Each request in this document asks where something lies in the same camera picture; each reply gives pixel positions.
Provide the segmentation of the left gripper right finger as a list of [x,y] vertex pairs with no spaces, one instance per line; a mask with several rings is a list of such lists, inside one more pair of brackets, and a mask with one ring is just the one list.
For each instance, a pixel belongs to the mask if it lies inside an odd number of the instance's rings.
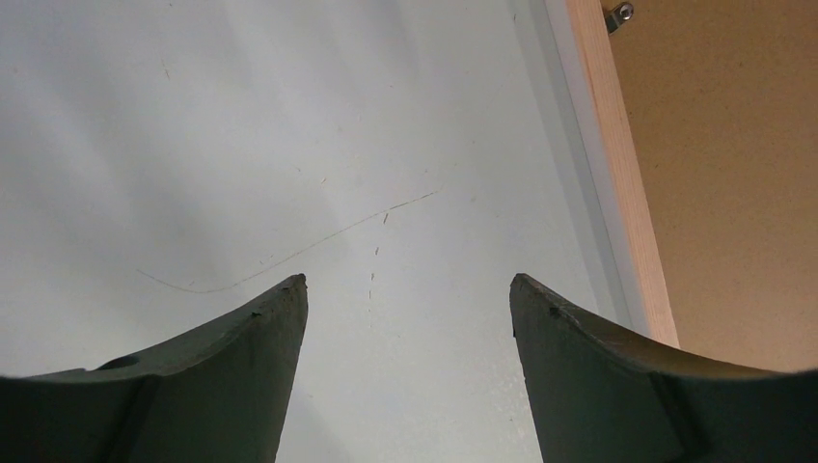
[[582,309],[526,274],[509,306],[547,462],[813,462],[817,373],[698,356]]

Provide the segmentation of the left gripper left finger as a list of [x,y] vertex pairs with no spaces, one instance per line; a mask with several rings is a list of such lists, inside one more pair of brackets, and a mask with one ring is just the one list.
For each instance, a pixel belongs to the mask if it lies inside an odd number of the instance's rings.
[[308,320],[296,274],[95,369],[1,380],[5,462],[272,462]]

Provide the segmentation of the white wooden picture frame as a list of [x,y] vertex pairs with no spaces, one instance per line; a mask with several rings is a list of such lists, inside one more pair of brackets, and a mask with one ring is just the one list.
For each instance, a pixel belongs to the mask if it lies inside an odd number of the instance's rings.
[[598,1],[511,1],[508,10],[567,189],[596,311],[678,346],[614,63],[610,13]]

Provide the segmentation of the brown backing board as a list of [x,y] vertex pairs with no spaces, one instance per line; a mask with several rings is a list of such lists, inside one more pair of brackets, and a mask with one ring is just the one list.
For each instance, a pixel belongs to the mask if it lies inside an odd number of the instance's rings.
[[681,346],[817,365],[817,5],[638,1],[611,39]]

